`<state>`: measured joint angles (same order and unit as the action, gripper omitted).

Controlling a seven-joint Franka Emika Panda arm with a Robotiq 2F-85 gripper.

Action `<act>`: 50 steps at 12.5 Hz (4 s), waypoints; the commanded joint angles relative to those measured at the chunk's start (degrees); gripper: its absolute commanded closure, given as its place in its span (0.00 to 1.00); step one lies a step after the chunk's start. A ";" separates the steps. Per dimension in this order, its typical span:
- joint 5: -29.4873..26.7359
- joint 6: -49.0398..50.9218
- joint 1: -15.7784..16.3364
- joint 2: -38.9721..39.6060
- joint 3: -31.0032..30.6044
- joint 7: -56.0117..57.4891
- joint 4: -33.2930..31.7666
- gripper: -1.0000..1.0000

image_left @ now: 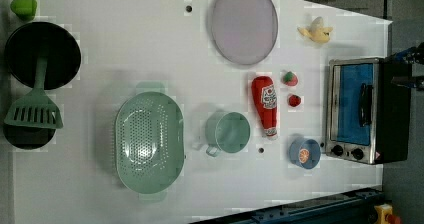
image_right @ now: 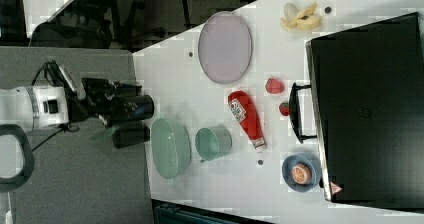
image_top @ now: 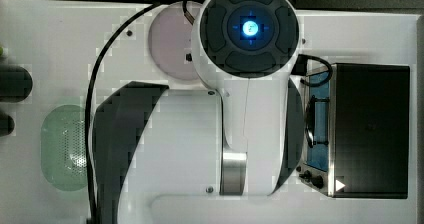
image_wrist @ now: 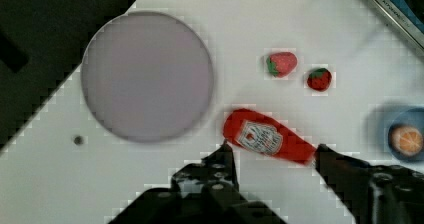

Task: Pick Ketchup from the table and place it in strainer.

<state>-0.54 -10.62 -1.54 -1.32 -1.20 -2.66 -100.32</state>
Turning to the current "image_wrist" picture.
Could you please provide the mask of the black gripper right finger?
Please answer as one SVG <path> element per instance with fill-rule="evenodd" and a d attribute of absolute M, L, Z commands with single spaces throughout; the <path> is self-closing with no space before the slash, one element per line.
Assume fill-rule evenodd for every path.
<path fill-rule="evenodd" d="M 372 165 L 321 144 L 315 169 L 356 224 L 424 224 L 423 174 L 400 165 Z"/>

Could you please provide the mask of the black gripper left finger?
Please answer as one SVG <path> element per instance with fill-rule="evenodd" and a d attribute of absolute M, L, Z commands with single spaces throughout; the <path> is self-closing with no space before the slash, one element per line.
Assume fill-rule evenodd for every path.
<path fill-rule="evenodd" d="M 168 188 L 143 192 L 108 224 L 287 224 L 261 201 L 239 192 L 232 148 L 215 152 L 171 177 Z"/>

